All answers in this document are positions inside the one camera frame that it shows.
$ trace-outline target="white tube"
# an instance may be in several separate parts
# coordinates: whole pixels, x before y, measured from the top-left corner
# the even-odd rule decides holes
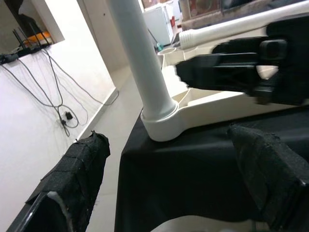
[[[188,49],[210,41],[262,28],[268,23],[287,15],[307,12],[309,12],[309,0],[201,29],[190,29],[179,34],[180,45],[183,50]]]
[[[167,117],[177,105],[169,96],[138,0],[109,0],[109,5],[143,101],[143,118]]]

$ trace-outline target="black fabric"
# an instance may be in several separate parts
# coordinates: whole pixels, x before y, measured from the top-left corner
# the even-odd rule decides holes
[[[309,108],[301,107],[233,122],[276,133],[308,160],[308,118]],[[186,215],[261,220],[226,133],[230,123],[192,128],[159,143],[138,119],[121,157],[115,232],[149,232]]]
[[[53,232],[53,228],[60,227],[62,229],[58,231],[84,232],[109,155],[109,142],[102,134],[93,132],[90,137],[72,144],[59,163],[41,180],[27,200],[25,210],[21,210],[8,231],[40,231],[48,222],[49,229],[44,229],[45,232]],[[57,193],[61,203],[54,198],[46,199],[51,198],[48,194],[52,192]],[[49,216],[38,215],[42,212]],[[67,230],[63,229],[63,217],[66,218]]]
[[[300,230],[308,218],[291,224],[302,198],[309,198],[309,164],[279,137],[233,125],[228,131],[244,182],[271,229]]]

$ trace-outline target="table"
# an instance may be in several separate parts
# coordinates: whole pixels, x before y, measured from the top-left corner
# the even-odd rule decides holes
[[[226,134],[230,123],[192,128],[159,143],[148,137],[138,118],[121,157],[115,232],[149,232],[186,215],[261,220]],[[233,123],[273,132],[309,160],[309,107]]]

